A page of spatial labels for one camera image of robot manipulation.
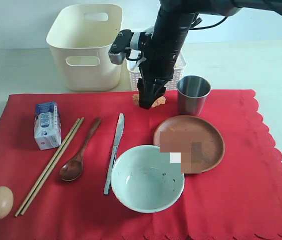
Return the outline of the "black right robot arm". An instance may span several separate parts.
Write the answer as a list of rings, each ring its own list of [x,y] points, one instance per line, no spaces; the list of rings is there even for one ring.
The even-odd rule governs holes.
[[[139,106],[150,109],[164,95],[165,84],[173,78],[174,65],[197,15],[225,18],[242,8],[273,11],[282,16],[280,0],[162,0],[152,28],[140,34],[141,78],[137,87]]]

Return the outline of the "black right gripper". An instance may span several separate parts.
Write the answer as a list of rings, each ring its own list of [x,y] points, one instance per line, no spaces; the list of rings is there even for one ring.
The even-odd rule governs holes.
[[[137,87],[141,108],[150,109],[155,100],[164,95],[164,81],[174,74],[174,65],[194,18],[194,13],[159,10],[153,33],[146,43],[146,60],[140,64],[142,78]]]

